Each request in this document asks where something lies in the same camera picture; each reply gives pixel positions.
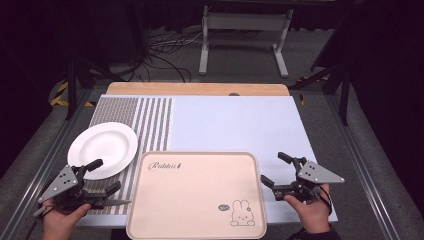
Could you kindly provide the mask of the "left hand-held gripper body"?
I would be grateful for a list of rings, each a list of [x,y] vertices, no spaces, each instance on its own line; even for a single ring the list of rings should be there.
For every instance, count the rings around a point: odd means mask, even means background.
[[[103,209],[102,202],[108,198],[106,194],[84,190],[85,166],[66,165],[38,198],[38,203],[52,199],[64,212],[72,212],[84,204],[90,204],[92,209]]]

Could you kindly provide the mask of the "white table mat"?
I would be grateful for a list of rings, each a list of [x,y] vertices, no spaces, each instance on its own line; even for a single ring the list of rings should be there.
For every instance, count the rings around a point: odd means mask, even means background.
[[[257,163],[266,217],[270,223],[295,222],[297,213],[276,201],[262,184],[265,175],[277,185],[295,180],[295,168],[277,157],[279,152],[316,161],[295,101],[290,96],[151,96],[173,100],[168,147],[149,152],[244,152]],[[131,203],[95,211],[83,226],[123,227]]]

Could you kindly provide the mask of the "pink tray with rabbit print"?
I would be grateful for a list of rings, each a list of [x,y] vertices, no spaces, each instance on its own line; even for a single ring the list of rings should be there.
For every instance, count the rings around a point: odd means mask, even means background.
[[[142,156],[126,226],[131,239],[259,239],[266,229],[257,163],[251,154]]]

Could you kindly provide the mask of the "person's left hand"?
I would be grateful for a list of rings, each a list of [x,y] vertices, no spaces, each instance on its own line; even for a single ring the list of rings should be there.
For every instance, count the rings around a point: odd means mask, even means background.
[[[71,240],[76,223],[81,220],[91,209],[90,204],[84,204],[68,215],[55,209],[52,199],[42,204],[43,235],[42,240]]]

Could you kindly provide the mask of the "yellow black floor tape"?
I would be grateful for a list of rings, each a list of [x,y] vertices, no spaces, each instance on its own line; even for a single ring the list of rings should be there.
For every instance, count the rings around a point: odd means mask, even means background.
[[[56,94],[54,95],[53,99],[50,101],[50,105],[51,106],[64,106],[64,107],[68,107],[69,106],[69,102],[67,100],[63,100],[62,99],[62,95],[65,93],[65,91],[68,88],[68,82],[67,81],[63,81],[61,83],[61,85],[59,86]]]

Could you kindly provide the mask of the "black metal stand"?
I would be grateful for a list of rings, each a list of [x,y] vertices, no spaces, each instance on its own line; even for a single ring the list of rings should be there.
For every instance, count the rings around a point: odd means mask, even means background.
[[[117,75],[111,73],[109,70],[96,65],[89,60],[76,57],[73,58],[67,65],[67,77],[66,80],[68,82],[68,112],[66,119],[70,120],[74,113],[77,110],[77,80],[79,76],[84,72],[89,73],[90,69],[94,69],[100,74],[106,76],[108,79],[111,79],[115,82],[124,82],[124,79],[118,77]]]
[[[327,80],[322,86],[325,95],[334,95],[336,90],[341,88],[339,117],[345,126],[348,125],[347,107],[351,80],[348,69],[351,23],[352,14],[346,13],[310,67],[310,70],[316,67],[323,67],[323,70],[309,77],[301,77],[288,87],[289,90],[300,90],[326,77]]]

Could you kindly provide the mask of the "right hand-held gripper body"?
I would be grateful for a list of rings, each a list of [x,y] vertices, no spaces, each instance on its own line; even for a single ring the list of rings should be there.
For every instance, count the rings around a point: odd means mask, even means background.
[[[345,179],[305,157],[295,158],[291,163],[295,168],[295,180],[289,185],[275,185],[272,188],[276,201],[282,201],[286,195],[297,200],[320,198],[322,184],[344,183]]]

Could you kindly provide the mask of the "wooden table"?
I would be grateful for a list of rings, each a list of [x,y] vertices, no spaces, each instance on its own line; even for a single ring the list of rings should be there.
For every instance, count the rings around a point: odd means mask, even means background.
[[[283,84],[114,82],[107,95],[289,96]]]

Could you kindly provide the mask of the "grey striped placemat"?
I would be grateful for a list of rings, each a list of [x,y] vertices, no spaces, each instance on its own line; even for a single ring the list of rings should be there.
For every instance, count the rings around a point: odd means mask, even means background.
[[[132,162],[120,173],[101,180],[84,178],[85,189],[102,192],[120,181],[114,199],[130,200],[134,195],[141,156],[149,151],[164,151],[172,120],[173,100],[169,97],[103,95],[95,109],[89,128],[101,123],[118,122],[132,128],[138,138],[138,149]]]

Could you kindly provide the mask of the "white round plate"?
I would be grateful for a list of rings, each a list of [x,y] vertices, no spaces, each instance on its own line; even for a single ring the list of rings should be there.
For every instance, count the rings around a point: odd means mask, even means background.
[[[72,142],[67,162],[79,167],[101,159],[103,164],[84,176],[88,180],[101,180],[123,171],[137,149],[138,138],[132,128],[118,122],[101,123],[86,129]]]

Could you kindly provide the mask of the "person's right hand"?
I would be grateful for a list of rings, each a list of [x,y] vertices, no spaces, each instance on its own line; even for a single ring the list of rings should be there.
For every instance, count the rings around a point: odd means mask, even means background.
[[[286,195],[284,200],[297,212],[303,228],[309,234],[319,234],[330,231],[328,217],[330,210],[327,206],[329,202],[330,186],[321,185],[320,196],[324,200],[314,199],[306,204],[300,202],[291,195]]]

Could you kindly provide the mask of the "white metal stand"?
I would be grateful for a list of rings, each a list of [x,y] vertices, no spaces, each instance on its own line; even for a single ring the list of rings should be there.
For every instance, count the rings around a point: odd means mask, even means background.
[[[210,30],[249,30],[275,31],[280,33],[280,39],[272,45],[276,64],[282,78],[289,76],[283,58],[282,49],[293,17],[293,10],[282,15],[243,14],[243,13],[213,13],[209,7],[203,7],[202,16],[202,48],[199,63],[199,74],[204,76],[208,69]]]

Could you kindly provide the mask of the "metal floor rail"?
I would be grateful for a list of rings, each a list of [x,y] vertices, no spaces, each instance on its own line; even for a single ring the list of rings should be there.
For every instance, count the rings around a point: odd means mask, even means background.
[[[327,104],[335,118],[339,131],[349,149],[351,162],[358,176],[359,182],[364,189],[365,195],[376,217],[385,240],[400,240],[399,234],[375,185],[372,175],[367,169],[359,147],[347,125],[344,124],[340,115],[337,100],[334,96],[326,96]]]
[[[77,110],[54,106],[5,175],[0,178],[0,240],[38,240],[40,225],[32,217],[37,196],[47,181],[66,163],[71,142],[85,130],[94,104],[105,91],[82,90]]]

